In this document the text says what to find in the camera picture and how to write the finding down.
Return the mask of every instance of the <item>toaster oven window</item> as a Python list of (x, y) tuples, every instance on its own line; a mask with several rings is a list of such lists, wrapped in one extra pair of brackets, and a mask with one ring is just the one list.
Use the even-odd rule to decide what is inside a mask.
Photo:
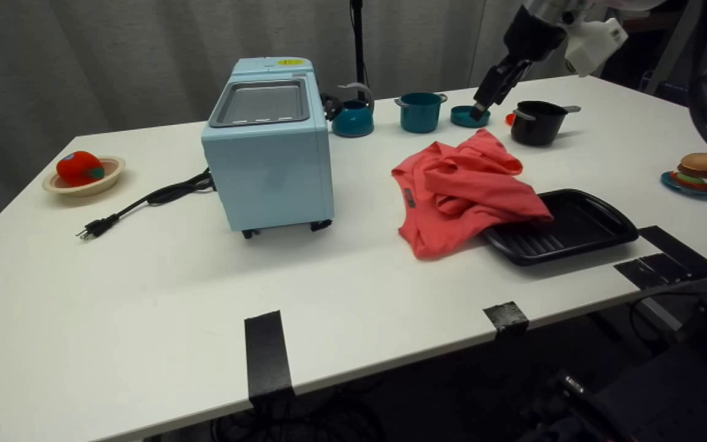
[(221, 97), (221, 106), (216, 109), (216, 115), (212, 115), (212, 126), (275, 126), (307, 117), (309, 112), (302, 81), (233, 83)]

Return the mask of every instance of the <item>red fruit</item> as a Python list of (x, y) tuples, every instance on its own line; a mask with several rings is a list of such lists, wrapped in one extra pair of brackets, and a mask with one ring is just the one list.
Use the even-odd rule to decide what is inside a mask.
[(77, 149), (59, 160), (56, 175), (70, 187), (83, 187), (105, 178), (105, 167), (97, 154)]

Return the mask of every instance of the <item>power cord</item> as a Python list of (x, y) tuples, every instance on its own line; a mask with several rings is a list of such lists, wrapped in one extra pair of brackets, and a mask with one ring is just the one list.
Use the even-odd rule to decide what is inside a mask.
[(208, 169), (205, 169), (201, 175), (197, 175), (188, 181), (162, 187), (162, 189), (138, 200), (135, 205), (125, 206), (124, 211), (118, 211), (114, 216), (97, 218), (97, 221), (86, 224), (83, 230), (78, 230), (78, 235), (83, 240), (102, 238), (105, 230), (111, 230), (118, 221), (124, 221), (129, 214), (132, 214), (140, 206), (165, 206), (170, 201), (178, 201), (188, 195), (205, 192), (205, 189), (215, 189)]

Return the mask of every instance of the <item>cup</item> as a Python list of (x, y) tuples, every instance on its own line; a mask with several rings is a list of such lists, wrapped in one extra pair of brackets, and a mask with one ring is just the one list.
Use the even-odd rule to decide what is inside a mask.
[(396, 104), (401, 106), (401, 128), (405, 133), (433, 133), (438, 128), (438, 117), (445, 94), (405, 94)]
[(552, 146), (567, 112), (579, 112), (579, 106), (556, 106), (547, 101), (520, 101), (512, 137), (524, 146)]

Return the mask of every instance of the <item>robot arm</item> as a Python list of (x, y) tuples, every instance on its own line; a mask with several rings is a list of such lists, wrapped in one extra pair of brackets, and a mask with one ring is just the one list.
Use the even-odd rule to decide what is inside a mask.
[[(651, 9), (663, 0), (599, 3), (618, 9)], [(480, 121), (493, 104), (500, 104), (527, 67), (547, 58), (563, 41), (567, 41), (564, 58), (579, 77), (599, 70), (626, 41), (626, 33), (617, 19), (583, 23), (589, 4), (591, 0), (524, 0), (503, 34), (509, 55), (483, 77), (471, 117)]]

